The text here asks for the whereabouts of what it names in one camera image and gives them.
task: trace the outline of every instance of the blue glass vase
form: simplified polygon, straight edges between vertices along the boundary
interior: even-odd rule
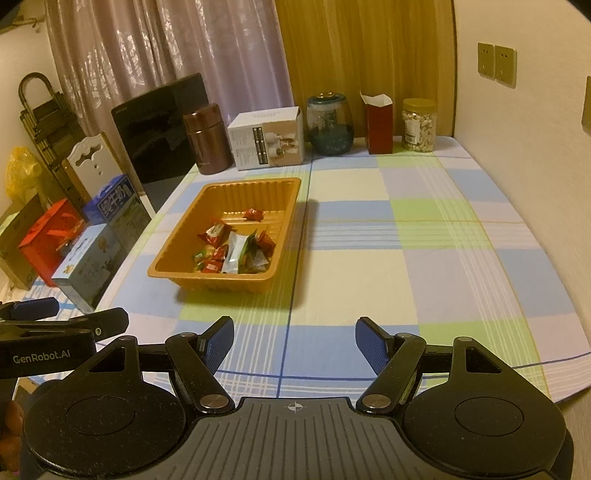
[[[353,119],[349,102],[342,93],[321,93],[308,99],[308,135],[321,155],[342,155],[351,150]]]

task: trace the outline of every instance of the human hand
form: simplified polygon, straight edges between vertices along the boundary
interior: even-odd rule
[[[4,468],[18,472],[21,457],[22,418],[21,406],[14,400],[6,407],[4,426],[0,433],[0,461]]]

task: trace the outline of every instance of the candy wrapper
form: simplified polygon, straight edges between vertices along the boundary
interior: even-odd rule
[[[259,233],[256,238],[256,244],[267,256],[267,258],[271,258],[273,250],[275,249],[275,242],[271,239],[266,230],[263,230],[261,233]]]
[[[228,256],[229,245],[222,245],[221,247],[217,247],[212,255],[212,260],[216,260],[219,262],[223,262],[226,257]]]
[[[244,217],[246,220],[252,220],[254,222],[260,222],[263,217],[263,212],[261,210],[255,210],[254,208],[249,208]]]
[[[243,273],[245,256],[254,238],[254,232],[248,236],[230,232],[229,254],[223,263],[222,273]]]
[[[201,270],[202,273],[220,273],[223,267],[223,262],[219,262],[216,260],[208,260],[207,262],[205,262],[205,266],[203,267],[203,270]]]
[[[205,245],[201,253],[205,255],[206,258],[211,258],[213,253],[216,251],[216,248],[213,245]]]
[[[258,247],[246,253],[244,273],[263,273],[269,268],[269,261]]]
[[[200,233],[198,237],[217,248],[225,242],[229,231],[230,226],[227,223],[221,220],[214,220],[213,225],[205,233]]]
[[[197,255],[195,255],[195,267],[193,268],[194,272],[201,272],[201,270],[203,270],[203,267],[205,266],[205,263],[208,260],[208,257],[205,256],[205,254],[203,252],[199,252]]]

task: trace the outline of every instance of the yellow curtain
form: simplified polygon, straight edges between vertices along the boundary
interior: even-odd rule
[[[275,0],[295,104],[320,92],[344,93],[355,135],[365,135],[359,90],[394,101],[438,103],[437,133],[451,135],[456,52],[453,0]]]

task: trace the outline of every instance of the power outlet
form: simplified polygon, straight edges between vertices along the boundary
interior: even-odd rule
[[[495,78],[495,46],[489,43],[478,44],[478,73],[487,78]]]
[[[517,84],[517,51],[513,48],[495,46],[495,78],[515,88]]]

